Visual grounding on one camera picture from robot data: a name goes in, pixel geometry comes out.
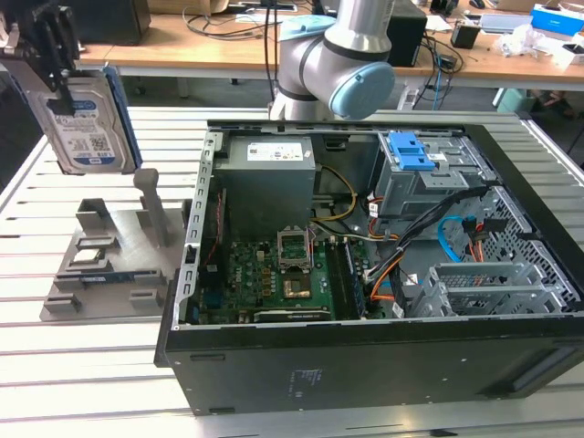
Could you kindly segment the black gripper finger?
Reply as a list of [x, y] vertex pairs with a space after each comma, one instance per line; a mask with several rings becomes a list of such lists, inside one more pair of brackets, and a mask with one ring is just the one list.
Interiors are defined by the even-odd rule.
[[49, 77], [54, 82], [49, 88], [55, 97], [47, 101], [47, 107], [55, 115], [74, 115], [74, 101], [68, 88], [65, 72], [74, 70], [75, 45], [45, 45], [43, 47]]

